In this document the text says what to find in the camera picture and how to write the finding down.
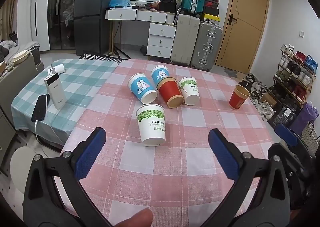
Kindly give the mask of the left hand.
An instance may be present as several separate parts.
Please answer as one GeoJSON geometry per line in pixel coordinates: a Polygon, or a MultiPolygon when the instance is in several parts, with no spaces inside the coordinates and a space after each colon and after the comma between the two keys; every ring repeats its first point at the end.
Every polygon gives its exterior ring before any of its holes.
{"type": "Polygon", "coordinates": [[[115,227],[150,227],[153,221],[153,213],[150,209],[146,208],[139,211],[129,219],[126,219],[115,227]]]}

